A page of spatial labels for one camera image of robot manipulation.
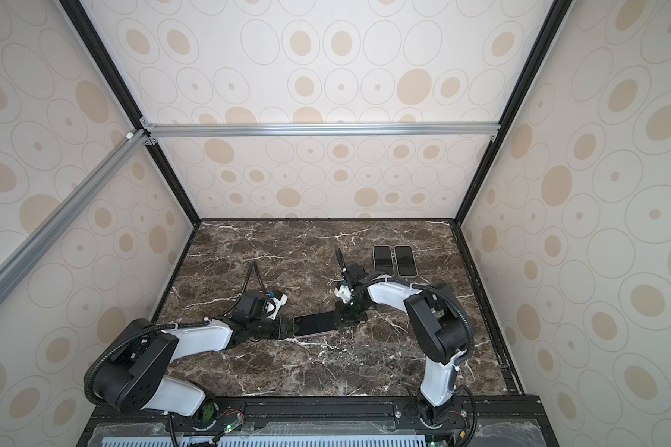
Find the silver phone dark screen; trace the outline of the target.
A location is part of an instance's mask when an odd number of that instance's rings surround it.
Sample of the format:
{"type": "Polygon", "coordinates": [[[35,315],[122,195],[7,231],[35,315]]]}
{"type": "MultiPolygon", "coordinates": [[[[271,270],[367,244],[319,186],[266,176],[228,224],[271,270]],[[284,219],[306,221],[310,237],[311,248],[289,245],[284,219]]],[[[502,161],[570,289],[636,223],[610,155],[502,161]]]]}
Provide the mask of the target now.
{"type": "Polygon", "coordinates": [[[394,275],[393,253],[387,245],[376,245],[373,247],[373,265],[376,273],[388,276],[394,275]]]}

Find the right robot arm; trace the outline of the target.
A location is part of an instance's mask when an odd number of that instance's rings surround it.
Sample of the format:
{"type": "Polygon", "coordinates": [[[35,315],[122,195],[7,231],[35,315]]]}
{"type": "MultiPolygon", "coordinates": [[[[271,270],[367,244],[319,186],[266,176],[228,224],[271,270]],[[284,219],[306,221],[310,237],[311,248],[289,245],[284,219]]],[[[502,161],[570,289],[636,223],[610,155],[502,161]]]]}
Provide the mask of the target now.
{"type": "Polygon", "coordinates": [[[368,275],[359,264],[340,270],[343,282],[335,290],[342,301],[340,320],[361,320],[376,305],[406,313],[426,357],[419,392],[430,406],[443,406],[455,394],[460,363],[475,353],[475,324],[453,290],[443,282],[424,285],[384,273],[368,275]]]}

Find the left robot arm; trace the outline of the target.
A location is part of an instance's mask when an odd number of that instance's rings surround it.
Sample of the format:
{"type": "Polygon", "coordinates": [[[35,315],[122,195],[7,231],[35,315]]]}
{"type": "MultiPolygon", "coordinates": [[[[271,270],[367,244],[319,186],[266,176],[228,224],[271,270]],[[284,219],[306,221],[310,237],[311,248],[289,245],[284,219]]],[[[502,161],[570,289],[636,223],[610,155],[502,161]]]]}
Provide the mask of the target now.
{"type": "Polygon", "coordinates": [[[249,341],[287,338],[294,333],[294,324],[279,317],[286,303],[287,295],[281,291],[244,292],[219,318],[161,325],[138,318],[88,368],[85,396],[123,415],[175,413],[207,426],[218,411],[214,397],[201,386],[168,376],[169,366],[177,359],[249,341]]]}

